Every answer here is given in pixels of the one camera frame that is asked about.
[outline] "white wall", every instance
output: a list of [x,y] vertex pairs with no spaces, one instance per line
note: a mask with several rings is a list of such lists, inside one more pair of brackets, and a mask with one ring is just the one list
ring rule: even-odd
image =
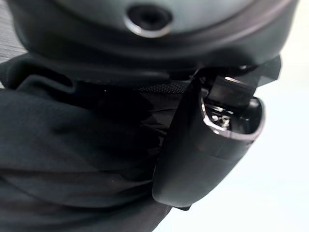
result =
[[262,136],[218,188],[156,232],[309,232],[309,0],[282,58],[280,80],[256,93],[267,106]]

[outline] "black fabric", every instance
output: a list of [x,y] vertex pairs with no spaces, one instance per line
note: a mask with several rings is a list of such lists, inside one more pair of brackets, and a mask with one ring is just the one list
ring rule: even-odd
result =
[[151,232],[169,213],[152,175],[180,95],[72,81],[28,54],[0,80],[1,232]]

